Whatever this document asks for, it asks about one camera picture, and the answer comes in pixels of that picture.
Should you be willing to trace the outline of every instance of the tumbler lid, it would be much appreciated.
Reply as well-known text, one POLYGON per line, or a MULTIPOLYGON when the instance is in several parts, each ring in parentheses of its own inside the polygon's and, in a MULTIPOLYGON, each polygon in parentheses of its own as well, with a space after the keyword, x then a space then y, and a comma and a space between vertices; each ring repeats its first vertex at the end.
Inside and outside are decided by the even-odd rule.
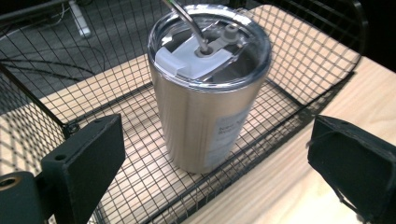
POLYGON ((175 13, 160 19, 148 38, 148 58, 160 76, 196 90, 231 91, 265 76, 271 47, 263 29, 224 6, 186 6, 208 39, 202 53, 189 27, 175 13))

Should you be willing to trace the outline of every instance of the black wire mesh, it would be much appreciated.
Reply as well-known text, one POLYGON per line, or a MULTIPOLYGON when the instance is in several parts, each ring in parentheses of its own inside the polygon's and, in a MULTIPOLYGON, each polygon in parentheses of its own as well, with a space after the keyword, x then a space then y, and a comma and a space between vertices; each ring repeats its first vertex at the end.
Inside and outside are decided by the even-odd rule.
MULTIPOLYGON (((84 126, 103 115, 122 114, 127 159, 95 212, 98 222, 180 222, 264 160, 332 99, 337 83, 351 74, 364 47, 365 23, 353 3, 247 1, 246 8, 239 9, 269 35, 273 64, 232 154, 207 175, 178 169, 164 145, 145 54, 151 26, 169 12, 161 1, 97 0, 81 6, 90 37, 79 34, 74 22, 78 15, 68 3, 48 8, 44 15, 21 15, 24 20, 0 27, 5 32, 0 37, 0 63, 64 123, 84 126)), ((2 86, 7 83, 1 80, 2 86)), ((14 98, 25 97, 2 96, 2 104, 8 106, 1 119, 19 122, 14 111, 36 109, 27 100, 11 103, 14 98)), ((39 110, 26 113, 46 117, 39 110)), ((57 137, 36 140, 47 144, 46 152, 63 141, 56 125, 30 125, 44 133, 56 129, 57 137)), ((21 125, 9 129, 21 132, 21 125)), ((0 144, 5 145, 3 139, 2 135, 0 144)), ((0 168, 20 164, 16 160, 25 160, 23 155, 9 160, 2 153, 0 168)), ((36 155, 35 162, 43 155, 36 155)), ((21 169, 31 166, 27 163, 21 169)))
POLYGON ((0 175, 37 175, 41 159, 64 141, 62 129, 2 72, 0 93, 0 175))

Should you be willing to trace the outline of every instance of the wire grid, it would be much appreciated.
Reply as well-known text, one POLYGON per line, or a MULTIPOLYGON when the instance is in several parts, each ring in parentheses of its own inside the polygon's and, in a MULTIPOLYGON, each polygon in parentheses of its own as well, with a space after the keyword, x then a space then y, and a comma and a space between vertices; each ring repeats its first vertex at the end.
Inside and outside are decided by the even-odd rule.
POLYGON ((343 1, 247 1, 246 13, 272 41, 273 65, 229 159, 208 175, 193 175, 168 157, 144 54, 151 25, 168 10, 159 1, 137 2, 95 1, 82 8, 88 39, 78 36, 62 6, 54 8, 62 16, 55 25, 22 27, 0 40, 7 41, 0 45, 1 63, 63 122, 84 126, 122 114, 127 159, 98 209, 108 223, 188 217, 312 119, 318 108, 311 104, 320 105, 316 100, 350 73, 364 42, 360 15, 343 1))
POLYGON ((0 175, 37 175, 41 159, 64 141, 62 129, 2 72, 0 93, 0 175))

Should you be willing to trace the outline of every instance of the wooden table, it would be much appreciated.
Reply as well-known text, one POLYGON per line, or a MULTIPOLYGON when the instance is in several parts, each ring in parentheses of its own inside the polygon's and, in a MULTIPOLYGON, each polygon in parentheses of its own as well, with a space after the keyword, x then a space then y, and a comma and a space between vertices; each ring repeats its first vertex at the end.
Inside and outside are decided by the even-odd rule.
MULTIPOLYGON (((321 113, 396 145, 396 74, 363 58, 357 74, 321 113)), ((309 124, 186 223, 360 223, 307 163, 309 124)))

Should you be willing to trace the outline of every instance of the stainless steel tumbler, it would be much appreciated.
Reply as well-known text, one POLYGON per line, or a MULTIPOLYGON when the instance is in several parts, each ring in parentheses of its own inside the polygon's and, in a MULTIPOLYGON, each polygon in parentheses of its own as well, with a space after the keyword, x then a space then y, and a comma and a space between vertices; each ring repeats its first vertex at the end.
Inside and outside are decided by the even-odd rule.
POLYGON ((204 174, 229 156, 271 61, 268 36, 224 6, 185 7, 210 48, 200 52, 175 13, 148 38, 148 61, 166 148, 181 169, 204 174))

